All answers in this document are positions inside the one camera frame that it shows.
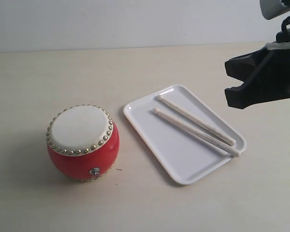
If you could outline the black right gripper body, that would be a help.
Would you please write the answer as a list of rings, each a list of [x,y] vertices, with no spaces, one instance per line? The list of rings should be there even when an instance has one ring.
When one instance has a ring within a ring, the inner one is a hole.
[[[276,40],[253,55],[252,90],[258,97],[290,97],[290,16]]]

